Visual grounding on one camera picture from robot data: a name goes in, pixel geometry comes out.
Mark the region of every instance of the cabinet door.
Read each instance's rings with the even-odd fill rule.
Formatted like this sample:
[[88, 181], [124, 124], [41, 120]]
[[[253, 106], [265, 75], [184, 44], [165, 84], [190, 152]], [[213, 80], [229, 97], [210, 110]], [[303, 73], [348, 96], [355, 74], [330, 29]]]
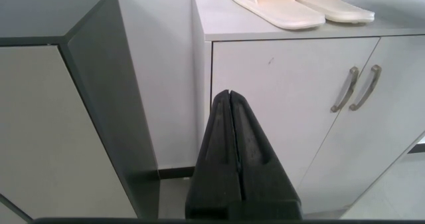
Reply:
[[0, 193], [34, 219], [135, 217], [57, 47], [0, 61]]
[[349, 70], [361, 70], [379, 38], [214, 43], [212, 97], [248, 100], [297, 188], [337, 113]]
[[[425, 37], [383, 37], [305, 175], [306, 213], [352, 204], [425, 130]], [[375, 73], [381, 76], [356, 111]]]

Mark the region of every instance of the gray floor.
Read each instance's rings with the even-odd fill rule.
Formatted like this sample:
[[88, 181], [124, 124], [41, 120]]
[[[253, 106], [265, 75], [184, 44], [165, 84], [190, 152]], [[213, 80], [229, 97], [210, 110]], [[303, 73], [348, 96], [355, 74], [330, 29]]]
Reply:
[[425, 219], [425, 153], [407, 154], [343, 219]]
[[[408, 154], [394, 164], [348, 211], [314, 213], [304, 218], [425, 219], [424, 183], [425, 153]], [[189, 179], [161, 180], [159, 218], [185, 218], [189, 185]]]
[[159, 192], [160, 219], [184, 219], [190, 179], [163, 179]]

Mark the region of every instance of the metal handle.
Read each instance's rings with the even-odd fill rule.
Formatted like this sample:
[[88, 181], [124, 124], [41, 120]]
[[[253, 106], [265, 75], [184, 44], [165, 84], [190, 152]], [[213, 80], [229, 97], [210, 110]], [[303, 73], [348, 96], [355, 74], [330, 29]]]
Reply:
[[348, 90], [345, 93], [345, 96], [342, 99], [342, 101], [338, 105], [332, 106], [331, 108], [332, 112], [340, 111], [340, 109], [342, 109], [344, 105], [346, 105], [351, 95], [354, 93], [354, 88], [356, 87], [357, 79], [359, 77], [359, 69], [354, 66], [353, 68], [350, 69], [350, 74], [351, 74], [350, 87], [348, 87]]
[[359, 108], [361, 108], [361, 106], [366, 102], [366, 100], [369, 98], [369, 96], [372, 94], [373, 90], [377, 86], [377, 83], [379, 81], [379, 77], [381, 77], [382, 71], [383, 69], [377, 64], [372, 67], [372, 72], [374, 72], [374, 74], [373, 74], [372, 82], [369, 85], [369, 88], [367, 89], [367, 91], [365, 92], [365, 95], [363, 95], [363, 97], [361, 98], [358, 104], [350, 105], [350, 110], [356, 111]]

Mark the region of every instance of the black baseboard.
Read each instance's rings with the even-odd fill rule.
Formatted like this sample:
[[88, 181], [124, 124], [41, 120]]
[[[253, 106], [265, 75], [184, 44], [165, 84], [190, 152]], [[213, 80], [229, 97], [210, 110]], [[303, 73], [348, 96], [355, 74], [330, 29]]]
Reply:
[[159, 169], [159, 179], [192, 177], [195, 167]]
[[[425, 153], [425, 144], [417, 144], [410, 151], [409, 154]], [[159, 169], [159, 179], [173, 179], [173, 178], [183, 178], [183, 177], [192, 177], [195, 167], [185, 167], [185, 168], [169, 168], [169, 169]]]

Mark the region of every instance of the slipper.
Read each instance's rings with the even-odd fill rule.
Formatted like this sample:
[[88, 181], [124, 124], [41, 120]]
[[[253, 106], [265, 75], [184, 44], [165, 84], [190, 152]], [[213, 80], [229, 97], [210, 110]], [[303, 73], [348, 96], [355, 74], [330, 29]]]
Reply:
[[283, 29], [307, 29], [326, 22], [321, 14], [296, 0], [233, 0], [271, 24]]
[[350, 5], [342, 0], [296, 0], [320, 13], [326, 19], [340, 23], [369, 23], [375, 13]]

